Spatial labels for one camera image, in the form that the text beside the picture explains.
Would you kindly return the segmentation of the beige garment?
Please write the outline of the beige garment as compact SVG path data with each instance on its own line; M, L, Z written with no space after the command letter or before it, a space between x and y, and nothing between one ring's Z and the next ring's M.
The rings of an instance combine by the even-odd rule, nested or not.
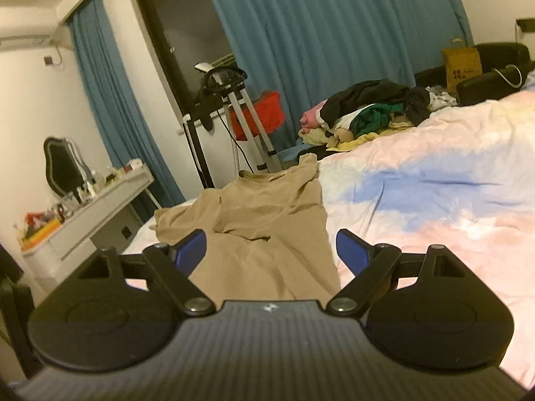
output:
M207 252L190 276L217 306L226 300L317 300L340 289L316 155L273 174L242 171L190 205L155 213L158 240L178 244L195 229Z

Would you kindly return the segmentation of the pile of mixed clothes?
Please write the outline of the pile of mixed clothes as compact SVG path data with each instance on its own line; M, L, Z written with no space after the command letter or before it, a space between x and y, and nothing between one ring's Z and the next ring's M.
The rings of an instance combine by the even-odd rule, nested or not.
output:
M381 136L415 128L432 113L456 105L457 99L441 86L367 81L304 112L298 136L312 147L348 152Z

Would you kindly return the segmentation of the white dressing table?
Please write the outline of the white dressing table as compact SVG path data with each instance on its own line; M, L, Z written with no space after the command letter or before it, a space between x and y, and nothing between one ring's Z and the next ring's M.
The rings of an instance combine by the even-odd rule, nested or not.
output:
M41 288L52 291L102 246L124 251L143 226L131 202L141 194L150 196L153 181L146 165L131 170L43 241L23 251L24 260Z

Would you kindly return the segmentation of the pink and blue bed duvet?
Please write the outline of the pink and blue bed duvet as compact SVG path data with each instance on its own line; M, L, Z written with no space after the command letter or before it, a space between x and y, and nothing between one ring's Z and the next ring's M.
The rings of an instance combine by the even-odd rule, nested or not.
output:
M353 276L339 230L406 252L449 247L509 307L502 368L534 384L534 94L436 111L419 126L318 162L326 231L341 288ZM130 253L159 243L155 216Z

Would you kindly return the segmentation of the black framed vanity mirror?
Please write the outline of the black framed vanity mirror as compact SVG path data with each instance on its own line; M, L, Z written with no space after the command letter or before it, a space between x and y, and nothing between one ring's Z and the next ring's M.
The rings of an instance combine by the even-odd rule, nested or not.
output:
M61 198L72 194L82 204L78 189L85 189L93 174L75 143L71 139L49 137L43 142L42 148L49 187Z

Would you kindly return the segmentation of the narrow teal curtain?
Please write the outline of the narrow teal curtain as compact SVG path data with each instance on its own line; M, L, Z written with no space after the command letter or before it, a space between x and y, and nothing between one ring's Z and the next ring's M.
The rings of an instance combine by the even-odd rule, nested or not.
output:
M150 191L163 207L185 201L149 130L121 61L102 0L84 0L68 18L74 55L93 117L116 168L140 159L154 177Z

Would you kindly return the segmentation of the exercise bike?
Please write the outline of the exercise bike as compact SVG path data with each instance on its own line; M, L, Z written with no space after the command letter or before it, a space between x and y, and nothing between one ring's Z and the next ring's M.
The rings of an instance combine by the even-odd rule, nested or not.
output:
M248 95L245 85L247 73L236 66L214 66L207 62L197 63L195 70L203 78L192 111L182 116L182 129L201 185L205 188L215 186L196 124L200 122L207 130L211 130L213 115L220 118L227 130L234 144L234 156L243 157L252 173L275 173L281 170L278 151Z

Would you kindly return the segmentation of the yellow paper bag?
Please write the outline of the yellow paper bag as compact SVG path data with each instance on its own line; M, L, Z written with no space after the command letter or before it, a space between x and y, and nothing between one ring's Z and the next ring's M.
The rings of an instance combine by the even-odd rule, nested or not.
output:
M480 53L475 46L467 46L464 39L452 38L450 46L442 49L446 72L446 89L457 92L459 83L483 74Z

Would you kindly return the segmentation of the red cloth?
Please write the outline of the red cloth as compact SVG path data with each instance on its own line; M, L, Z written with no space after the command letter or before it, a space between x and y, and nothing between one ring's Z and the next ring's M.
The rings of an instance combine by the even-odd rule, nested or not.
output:
M264 91L253 102L253 106L267 134L273 133L284 124L286 116L280 105L278 92ZM244 129L239 124L238 117L232 107L229 107L229 117L236 139L246 141Z

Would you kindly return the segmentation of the black sofa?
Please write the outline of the black sofa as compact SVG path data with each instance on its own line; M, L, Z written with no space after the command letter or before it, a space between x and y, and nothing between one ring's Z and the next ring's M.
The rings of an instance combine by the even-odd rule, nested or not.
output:
M487 100L498 101L519 92L534 70L529 48L519 42L487 42L475 46L480 53L483 74L459 83L456 93L446 89L442 64L414 75L420 95L447 93L459 106L471 106Z

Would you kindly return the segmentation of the white air conditioner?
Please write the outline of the white air conditioner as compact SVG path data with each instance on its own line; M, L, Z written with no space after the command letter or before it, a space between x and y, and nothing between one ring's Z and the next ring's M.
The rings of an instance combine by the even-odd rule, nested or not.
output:
M48 46L50 42L51 38L48 35L42 34L2 36L0 39L0 50L5 52L25 48L37 48Z

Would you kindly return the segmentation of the dark window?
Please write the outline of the dark window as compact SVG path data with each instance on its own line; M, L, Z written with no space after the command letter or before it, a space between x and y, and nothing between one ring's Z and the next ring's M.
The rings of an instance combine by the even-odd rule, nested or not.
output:
M200 89L200 62L217 65L234 55L212 0L137 0L159 65L179 113L189 113Z

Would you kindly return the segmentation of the large teal curtain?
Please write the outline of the large teal curtain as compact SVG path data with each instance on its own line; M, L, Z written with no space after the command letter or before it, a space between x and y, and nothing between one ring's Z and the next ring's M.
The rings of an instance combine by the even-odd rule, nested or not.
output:
M211 0L253 93L279 93L279 149L302 114L349 86L387 79L414 85L453 39L472 44L461 0Z

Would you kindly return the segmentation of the black wall socket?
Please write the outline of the black wall socket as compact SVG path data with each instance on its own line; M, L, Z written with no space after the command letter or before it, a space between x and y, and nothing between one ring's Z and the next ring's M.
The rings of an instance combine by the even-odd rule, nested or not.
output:
M516 25L522 33L535 33L535 18L519 18Z

